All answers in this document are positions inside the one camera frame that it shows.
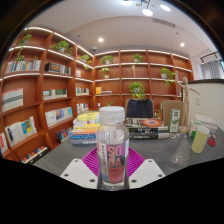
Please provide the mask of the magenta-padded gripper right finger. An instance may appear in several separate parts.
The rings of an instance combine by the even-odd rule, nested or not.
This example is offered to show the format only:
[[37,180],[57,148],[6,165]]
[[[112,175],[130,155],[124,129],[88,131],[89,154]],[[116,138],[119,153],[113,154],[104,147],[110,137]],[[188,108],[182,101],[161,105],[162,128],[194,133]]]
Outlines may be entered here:
[[132,148],[127,158],[127,175],[130,189],[141,188],[165,176],[153,159],[144,159]]

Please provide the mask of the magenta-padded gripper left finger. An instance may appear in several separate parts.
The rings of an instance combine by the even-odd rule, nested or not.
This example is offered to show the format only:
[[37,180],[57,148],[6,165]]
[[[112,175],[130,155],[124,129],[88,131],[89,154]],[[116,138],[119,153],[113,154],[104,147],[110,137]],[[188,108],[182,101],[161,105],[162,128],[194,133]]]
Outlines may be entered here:
[[97,149],[88,152],[82,159],[75,158],[60,175],[78,186],[96,189],[98,185],[99,161]]

